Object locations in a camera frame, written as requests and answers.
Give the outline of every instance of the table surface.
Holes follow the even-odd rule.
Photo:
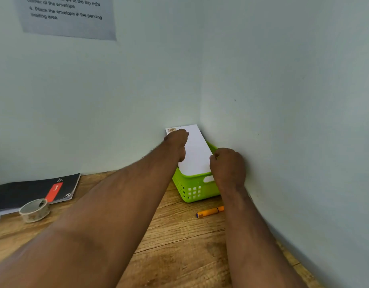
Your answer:
[[[39,222],[24,223],[16,213],[1,217],[0,261],[35,237],[112,173],[82,176],[74,198],[51,205],[51,213]],[[220,196],[185,203],[171,181],[117,287],[232,287],[224,212],[201,219],[195,216],[198,211],[222,205]],[[290,252],[278,245],[308,287],[322,287]]]

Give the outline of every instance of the person's left arm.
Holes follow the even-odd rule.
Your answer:
[[[0,287],[115,287],[185,157],[187,136],[170,133],[91,189],[0,263]]]

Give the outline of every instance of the red stripe on notebook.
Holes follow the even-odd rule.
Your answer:
[[[63,182],[54,184],[50,191],[48,192],[47,196],[46,196],[46,200],[48,203],[52,202],[55,199],[55,196],[58,194],[59,189],[62,187]]]

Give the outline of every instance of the orange pen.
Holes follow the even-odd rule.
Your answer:
[[[211,214],[215,214],[215,213],[222,212],[222,211],[224,211],[224,206],[215,207],[215,208],[212,208],[212,209],[209,209],[209,210],[197,212],[196,217],[201,218],[201,217],[209,216]]]

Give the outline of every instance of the forearm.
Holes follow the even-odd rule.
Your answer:
[[[0,264],[0,287],[115,287],[177,164],[164,142],[102,181]]]
[[[305,288],[275,243],[244,187],[221,190],[226,243],[234,288]]]

